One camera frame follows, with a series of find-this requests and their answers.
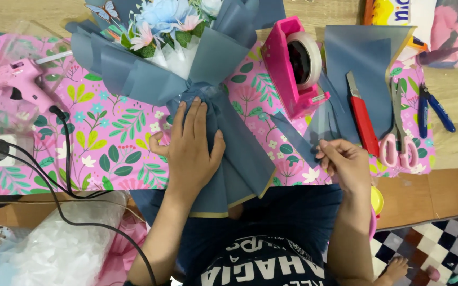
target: red utility knife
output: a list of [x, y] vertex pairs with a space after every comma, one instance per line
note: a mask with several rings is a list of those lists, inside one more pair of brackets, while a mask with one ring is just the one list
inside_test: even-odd
[[356, 88], [356, 82], [353, 77], [353, 72], [348, 72], [347, 82], [351, 90], [351, 104], [353, 105], [353, 113], [355, 115], [356, 125], [358, 126], [358, 133], [360, 134], [360, 140], [363, 148], [365, 148], [369, 154], [376, 157], [379, 156], [379, 143], [372, 122], [368, 116], [367, 107], [365, 101], [361, 98], [358, 88]]

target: wooden table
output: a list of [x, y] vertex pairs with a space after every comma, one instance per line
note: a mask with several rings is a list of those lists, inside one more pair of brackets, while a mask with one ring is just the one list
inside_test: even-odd
[[[84, 13], [83, 0], [0, 0], [0, 32], [12, 32], [19, 19], [35, 20], [62, 36], [69, 33], [59, 27], [61, 20]], [[361, 14], [358, 0], [284, 0], [287, 16], [297, 15], [305, 30], [318, 40], [324, 39], [325, 25], [354, 25]], [[269, 30], [260, 30], [264, 41]], [[425, 69], [425, 82], [450, 114], [457, 133], [446, 131], [437, 116], [433, 121], [436, 164], [434, 169], [458, 168], [458, 69]]]

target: floral tablecloth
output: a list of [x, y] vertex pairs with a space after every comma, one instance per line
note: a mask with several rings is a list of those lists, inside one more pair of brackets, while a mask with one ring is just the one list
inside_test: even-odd
[[[0, 48], [5, 35], [0, 33]], [[32, 38], [32, 44], [48, 44]], [[417, 124], [418, 82], [423, 71], [414, 62], [397, 62], [392, 75], [407, 78], [402, 98], [402, 119], [406, 133], [419, 147], [420, 164], [412, 173], [430, 172], [434, 163], [432, 130], [419, 139]], [[274, 186], [330, 184], [326, 172], [311, 169], [266, 113], [283, 107], [263, 63], [258, 43], [229, 76], [225, 84], [235, 111], [277, 166]], [[124, 96], [110, 94], [101, 79], [74, 64], [55, 92], [67, 107], [68, 128], [72, 134], [72, 186], [75, 190], [165, 188], [168, 184], [167, 159], [149, 151], [149, 137], [157, 131], [170, 132], [172, 118], [165, 107], [156, 107]], [[311, 117], [292, 121], [304, 133]], [[64, 183], [66, 141], [55, 115], [41, 115], [34, 124], [34, 157], [48, 174]], [[407, 170], [387, 168], [371, 157], [373, 176], [394, 177]], [[45, 183], [27, 167], [0, 167], [0, 195], [48, 192]]]

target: tape roll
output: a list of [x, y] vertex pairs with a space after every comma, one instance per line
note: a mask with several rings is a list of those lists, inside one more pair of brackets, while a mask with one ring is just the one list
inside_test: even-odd
[[297, 52], [301, 54], [301, 61], [307, 62], [309, 64], [308, 75], [303, 76], [304, 78], [302, 77], [301, 80], [298, 80], [297, 74], [295, 73], [298, 90], [305, 90], [307, 88], [313, 87], [314, 84], [316, 84], [319, 80], [322, 67], [321, 51], [319, 50], [318, 44], [307, 32], [292, 33], [287, 37], [286, 41], [288, 47], [296, 48]]

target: checkered rug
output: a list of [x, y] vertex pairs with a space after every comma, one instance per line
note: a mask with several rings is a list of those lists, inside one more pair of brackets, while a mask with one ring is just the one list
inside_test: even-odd
[[[439, 286], [458, 274], [458, 217], [378, 231], [371, 241], [372, 264], [378, 277], [391, 258], [409, 259], [408, 274], [394, 286]], [[441, 274], [438, 282], [425, 270], [432, 265]]]

